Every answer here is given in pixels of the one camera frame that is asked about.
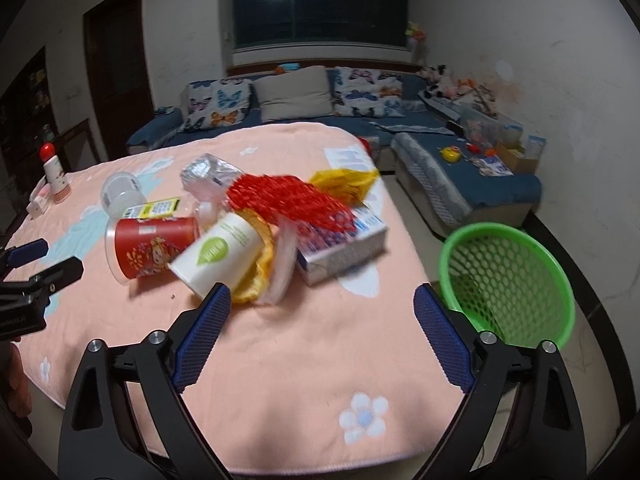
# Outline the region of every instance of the yellow toy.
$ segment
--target yellow toy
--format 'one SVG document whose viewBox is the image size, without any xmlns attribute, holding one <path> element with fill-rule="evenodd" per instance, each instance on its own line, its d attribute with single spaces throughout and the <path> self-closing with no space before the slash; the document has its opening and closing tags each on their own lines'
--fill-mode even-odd
<svg viewBox="0 0 640 480">
<path fill-rule="evenodd" d="M 355 205 L 365 199 L 379 176 L 378 170 L 355 171 L 340 168 L 317 171 L 309 184 L 337 198 L 344 205 Z"/>
<path fill-rule="evenodd" d="M 460 158 L 462 158 L 462 152 L 457 146 L 447 146 L 446 148 L 442 148 L 440 150 L 440 155 L 442 155 L 442 158 L 444 160 L 450 162 L 451 164 L 459 161 Z"/>
</svg>

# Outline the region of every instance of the red bottle cap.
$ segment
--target red bottle cap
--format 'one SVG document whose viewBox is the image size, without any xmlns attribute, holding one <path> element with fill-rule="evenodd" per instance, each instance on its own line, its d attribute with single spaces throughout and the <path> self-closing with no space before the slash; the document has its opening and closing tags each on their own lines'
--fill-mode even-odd
<svg viewBox="0 0 640 480">
<path fill-rule="evenodd" d="M 40 160 L 42 162 L 47 162 L 50 158 L 52 158 L 56 154 L 56 149 L 53 144 L 47 142 L 43 144 L 40 148 Z"/>
</svg>

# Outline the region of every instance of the yellow package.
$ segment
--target yellow package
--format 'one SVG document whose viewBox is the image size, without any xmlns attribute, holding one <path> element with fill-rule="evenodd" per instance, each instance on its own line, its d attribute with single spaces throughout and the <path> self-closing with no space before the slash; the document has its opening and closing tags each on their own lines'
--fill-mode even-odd
<svg viewBox="0 0 640 480">
<path fill-rule="evenodd" d="M 231 294 L 233 303 L 247 303 L 257 299 L 262 291 L 269 286 L 269 275 L 273 261 L 273 234 L 269 224 L 252 209 L 242 209 L 236 211 L 236 214 L 249 222 L 264 242 L 264 249 L 258 256 L 255 265 Z"/>
<path fill-rule="evenodd" d="M 309 180 L 309 184 L 345 205 L 355 205 L 365 199 L 379 176 L 378 170 L 355 171 L 340 168 L 317 171 Z"/>
</svg>

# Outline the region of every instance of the wall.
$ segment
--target wall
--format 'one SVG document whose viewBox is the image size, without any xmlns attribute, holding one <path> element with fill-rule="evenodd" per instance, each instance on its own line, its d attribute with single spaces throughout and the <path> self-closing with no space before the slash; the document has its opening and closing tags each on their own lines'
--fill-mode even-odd
<svg viewBox="0 0 640 480">
<path fill-rule="evenodd" d="M 101 157 L 84 65 L 82 15 L 103 0 L 27 0 L 0 43 L 0 94 L 46 44 L 52 108 L 59 131 L 89 117 Z M 143 34 L 155 106 L 179 104 L 190 81 L 223 75 L 218 0 L 143 0 Z M 71 156 L 92 163 L 87 145 Z"/>
<path fill-rule="evenodd" d="M 486 80 L 548 145 L 538 216 L 611 318 L 640 392 L 640 34 L 618 0 L 410 0 L 430 64 Z"/>
</svg>

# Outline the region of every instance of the white bottle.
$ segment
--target white bottle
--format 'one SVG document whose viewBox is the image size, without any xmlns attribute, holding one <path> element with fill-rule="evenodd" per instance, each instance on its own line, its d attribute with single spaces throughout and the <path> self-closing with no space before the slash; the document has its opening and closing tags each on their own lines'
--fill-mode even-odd
<svg viewBox="0 0 640 480">
<path fill-rule="evenodd" d="M 119 171 L 107 177 L 102 184 L 100 196 L 102 207 L 113 218 L 122 218 L 122 214 L 129 208 L 146 203 L 146 197 L 140 191 L 142 188 L 138 178 L 126 171 Z"/>
<path fill-rule="evenodd" d="M 66 179 L 60 159 L 56 155 L 53 144 L 47 142 L 40 148 L 40 160 L 44 162 L 44 174 L 51 186 L 51 194 L 56 204 L 64 201 L 71 194 L 71 186 Z"/>
<path fill-rule="evenodd" d="M 263 248 L 249 222 L 227 213 L 168 267 L 203 300 L 217 282 L 233 292 Z"/>
</svg>

